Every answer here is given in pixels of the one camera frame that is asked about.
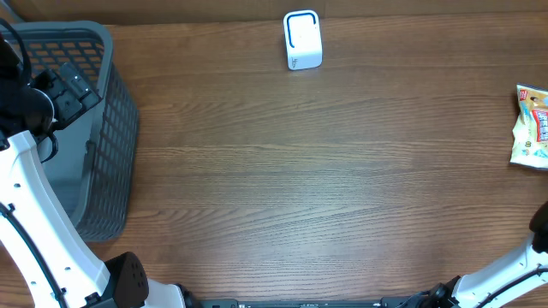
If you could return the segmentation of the yellow red snack bag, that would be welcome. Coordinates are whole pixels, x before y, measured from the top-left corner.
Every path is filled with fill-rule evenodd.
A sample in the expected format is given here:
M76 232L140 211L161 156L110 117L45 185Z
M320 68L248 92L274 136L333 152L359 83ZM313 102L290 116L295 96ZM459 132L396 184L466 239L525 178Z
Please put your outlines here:
M547 169L547 90L516 85L520 113L512 130L510 162Z

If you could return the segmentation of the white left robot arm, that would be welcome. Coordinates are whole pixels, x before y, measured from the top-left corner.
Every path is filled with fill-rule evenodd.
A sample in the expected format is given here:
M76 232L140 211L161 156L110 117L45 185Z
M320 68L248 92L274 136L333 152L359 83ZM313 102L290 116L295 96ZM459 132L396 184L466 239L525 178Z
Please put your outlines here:
M185 307L184 290L147 278L132 253L104 262L78 235L46 178L38 142L102 97L68 64L33 78L23 44L1 42L1 241L37 307Z

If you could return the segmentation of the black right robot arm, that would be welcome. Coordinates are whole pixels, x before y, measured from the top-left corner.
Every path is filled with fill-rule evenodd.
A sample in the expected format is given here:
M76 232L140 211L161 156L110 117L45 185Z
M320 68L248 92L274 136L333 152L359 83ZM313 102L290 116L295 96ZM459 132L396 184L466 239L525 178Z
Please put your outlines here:
M547 283L547 205L533 215L525 242L473 274L435 287L422 307L502 307Z

